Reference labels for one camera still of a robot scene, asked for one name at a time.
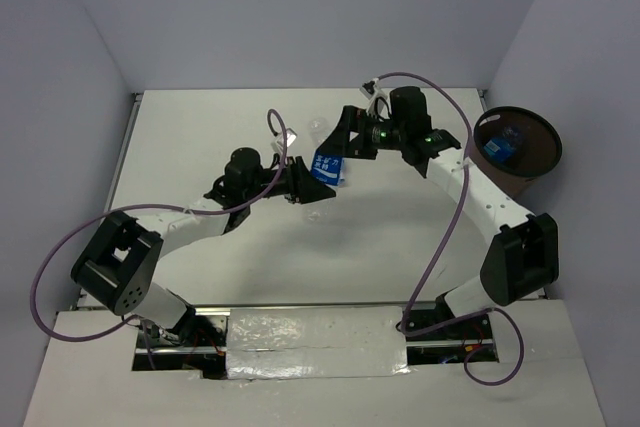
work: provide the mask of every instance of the white wall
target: white wall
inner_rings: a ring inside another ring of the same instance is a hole
[[[558,294],[610,427],[640,419],[639,26],[639,0],[536,0],[490,88],[563,139],[527,200],[558,220]]]
[[[29,315],[31,279],[53,243],[104,206],[128,92],[77,0],[0,0],[3,427],[22,425],[48,340]],[[74,290],[74,246],[41,289],[49,322]]]
[[[487,87],[533,0],[83,0],[136,90]]]

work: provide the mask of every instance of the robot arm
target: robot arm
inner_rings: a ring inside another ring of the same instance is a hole
[[[489,249],[477,277],[436,300],[443,320],[509,305],[558,278],[555,221],[515,203],[475,164],[463,159],[460,143],[449,132],[432,128],[419,88],[392,90],[388,119],[376,111],[376,100],[383,94],[375,82],[365,84],[363,91],[371,97],[369,110],[345,106],[335,130],[318,148],[320,154],[372,160],[380,149],[399,151],[406,163],[456,202],[463,186],[463,166],[468,163],[464,212]]]
[[[156,264],[176,249],[236,229],[249,216],[250,207],[222,215],[193,212],[240,206],[264,191],[275,175],[273,166],[260,165],[257,151],[236,150],[224,175],[184,212],[162,212],[137,219],[122,211],[107,216],[74,264],[71,278],[116,315],[139,315],[181,341],[192,339],[197,329],[215,336],[206,318],[197,316],[188,302],[152,282]],[[333,189],[309,173],[301,157],[289,157],[266,197],[284,196],[291,203],[306,204],[335,195]]]
[[[447,131],[433,129],[424,94],[416,87],[391,91],[390,118],[345,106],[336,129],[318,153],[375,159],[379,149],[400,151],[402,158],[455,201],[463,186],[463,152]],[[375,111],[375,97],[372,105]],[[477,166],[467,166],[470,183],[464,212],[489,245],[480,274],[436,300],[443,320],[495,305],[505,306],[550,284],[558,277],[557,226],[547,215],[534,216],[509,199]],[[220,216],[193,215],[239,206],[265,189],[275,176],[260,165],[258,152],[236,150],[203,199],[184,212],[139,219],[124,212],[109,215],[74,265],[71,277],[116,315],[134,313],[163,327],[181,341],[197,329],[211,332],[207,319],[174,293],[152,282],[158,260],[197,240],[237,228],[249,207]],[[335,191],[315,179],[302,158],[287,165],[266,197],[285,196],[306,204],[334,197]]]

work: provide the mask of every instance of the blue label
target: blue label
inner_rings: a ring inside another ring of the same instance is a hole
[[[338,185],[340,171],[342,170],[342,157],[337,155],[320,155],[316,152],[311,164],[311,174],[320,182],[327,185]]]
[[[504,162],[516,151],[516,149],[514,149],[513,146],[509,144],[509,142],[501,137],[492,138],[484,146],[484,150],[487,154],[489,154],[489,157],[491,157],[496,162]]]

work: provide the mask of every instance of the white tape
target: white tape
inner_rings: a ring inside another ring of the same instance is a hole
[[[384,377],[407,373],[400,307],[238,309],[229,317],[230,379]]]

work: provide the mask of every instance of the blue object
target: blue object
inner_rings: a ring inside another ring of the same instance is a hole
[[[500,136],[492,137],[484,146],[485,152],[496,162],[503,163],[524,143],[524,135],[517,127],[505,127]]]
[[[457,355],[452,355],[450,357],[445,357],[443,359],[440,359],[440,363],[441,364],[448,364],[451,360],[457,360],[458,356]]]
[[[320,155],[316,152],[311,164],[311,175],[327,185],[337,186],[342,182],[340,179],[342,160],[342,157],[337,155]]]

